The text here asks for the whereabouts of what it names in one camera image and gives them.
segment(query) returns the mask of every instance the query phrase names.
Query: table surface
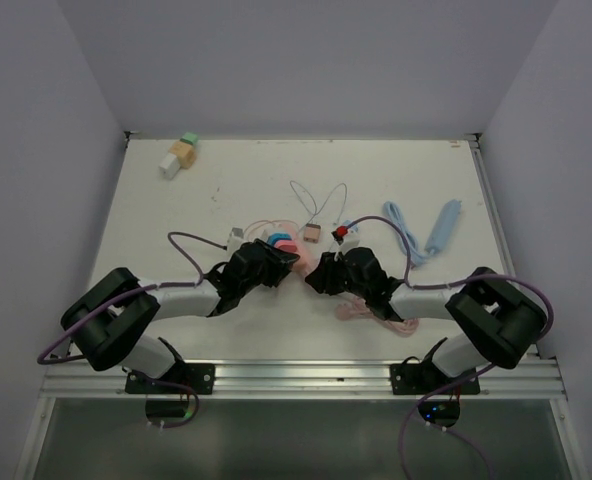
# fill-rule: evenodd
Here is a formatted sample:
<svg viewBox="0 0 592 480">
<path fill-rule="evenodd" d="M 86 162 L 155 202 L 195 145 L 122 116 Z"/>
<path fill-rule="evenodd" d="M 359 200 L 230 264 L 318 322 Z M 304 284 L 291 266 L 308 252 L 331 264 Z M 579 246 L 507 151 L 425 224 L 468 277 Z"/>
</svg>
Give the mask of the table surface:
<svg viewBox="0 0 592 480">
<path fill-rule="evenodd" d="M 385 201 L 396 202 L 421 246 L 443 204 L 456 198 L 462 210 L 447 249 L 413 270 L 412 281 L 459 279 L 480 265 L 503 271 L 467 142 L 205 140 L 194 165 L 167 181 L 158 163 L 172 143 L 130 142 L 92 283 L 119 266 L 155 280 L 195 278 L 192 266 L 167 242 L 172 230 L 226 243 L 232 227 L 259 219 L 302 225 L 309 215 L 290 180 L 305 185 L 319 204 L 335 185 L 346 183 L 342 220 L 380 214 Z M 331 245 L 342 198 L 337 191 L 316 220 L 323 229 L 321 242 L 312 245 L 316 256 Z M 394 232 L 365 222 L 360 234 L 361 245 L 374 250 L 388 274 L 401 277 L 404 257 Z M 181 242 L 204 270 L 226 260 L 221 250 Z M 165 338 L 188 359 L 387 360 L 422 357 L 441 338 L 460 332 L 454 322 L 422 319 L 411 337 L 401 338 L 370 319 L 336 319 L 340 302 L 290 275 L 278 289 L 256 288 L 226 315 L 168 319 L 151 324 L 147 333 Z"/>
</svg>

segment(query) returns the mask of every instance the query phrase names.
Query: green block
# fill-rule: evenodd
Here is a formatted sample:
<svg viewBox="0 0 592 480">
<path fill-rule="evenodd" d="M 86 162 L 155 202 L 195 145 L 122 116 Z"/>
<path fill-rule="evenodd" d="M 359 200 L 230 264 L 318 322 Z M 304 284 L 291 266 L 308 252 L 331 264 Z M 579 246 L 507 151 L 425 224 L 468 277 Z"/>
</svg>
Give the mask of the green block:
<svg viewBox="0 0 592 480">
<path fill-rule="evenodd" d="M 180 141 L 189 143 L 190 145 L 196 145 L 198 143 L 198 135 L 192 132 L 187 132 L 185 135 L 180 137 Z"/>
</svg>

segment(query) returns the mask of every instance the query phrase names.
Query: small brown box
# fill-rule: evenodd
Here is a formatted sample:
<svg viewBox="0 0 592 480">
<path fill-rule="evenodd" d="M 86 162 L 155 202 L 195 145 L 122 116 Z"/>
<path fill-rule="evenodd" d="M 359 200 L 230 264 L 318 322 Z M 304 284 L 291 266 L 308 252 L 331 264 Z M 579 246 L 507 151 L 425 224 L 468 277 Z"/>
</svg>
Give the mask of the small brown box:
<svg viewBox="0 0 592 480">
<path fill-rule="evenodd" d="M 194 160 L 196 160 L 196 151 L 189 143 L 177 141 L 169 149 L 169 153 L 176 155 L 178 162 L 182 168 L 191 167 Z"/>
<path fill-rule="evenodd" d="M 318 243 L 320 239 L 320 225 L 315 223 L 308 223 L 305 225 L 305 231 L 303 232 L 303 240 L 311 243 Z"/>
</svg>

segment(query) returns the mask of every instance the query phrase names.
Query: gray wall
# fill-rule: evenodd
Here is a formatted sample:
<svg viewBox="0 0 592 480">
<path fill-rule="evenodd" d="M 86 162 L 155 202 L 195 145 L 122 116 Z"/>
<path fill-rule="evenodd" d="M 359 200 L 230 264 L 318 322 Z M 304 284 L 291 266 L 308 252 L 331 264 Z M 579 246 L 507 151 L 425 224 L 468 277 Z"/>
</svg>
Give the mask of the gray wall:
<svg viewBox="0 0 592 480">
<path fill-rule="evenodd" d="M 149 136 L 480 132 L 556 0 L 59 0 Z"/>
<path fill-rule="evenodd" d="M 0 479 L 96 254 L 122 134 L 55 0 L 0 0 Z"/>
<path fill-rule="evenodd" d="M 548 292 L 592 468 L 592 0 L 561 0 L 484 135 L 518 273 Z"/>
</svg>

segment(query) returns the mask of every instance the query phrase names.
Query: metal frame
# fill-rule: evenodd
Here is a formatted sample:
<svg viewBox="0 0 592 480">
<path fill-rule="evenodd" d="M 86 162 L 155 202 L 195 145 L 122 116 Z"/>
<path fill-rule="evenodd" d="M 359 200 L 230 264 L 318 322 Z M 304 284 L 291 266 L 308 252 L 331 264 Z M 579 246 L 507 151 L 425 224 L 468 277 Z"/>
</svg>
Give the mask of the metal frame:
<svg viewBox="0 0 592 480">
<path fill-rule="evenodd" d="M 476 137 L 467 136 L 476 172 L 505 271 L 514 274 L 498 210 L 485 172 Z M 395 396 L 389 380 L 390 361 L 227 361 L 187 360 L 216 365 L 214 399 L 258 400 L 388 400 L 404 401 L 414 396 Z M 126 395 L 125 373 L 114 368 L 95 372 L 86 362 L 50 367 L 40 391 L 39 403 L 19 462 L 15 479 L 34 475 L 40 451 L 59 398 L 141 399 Z M 481 394 L 471 401 L 499 399 L 549 400 L 572 478 L 589 478 L 579 443 L 569 420 L 565 390 L 556 360 L 542 360 L 535 346 L 514 370 L 492 369 L 480 377 Z"/>
</svg>

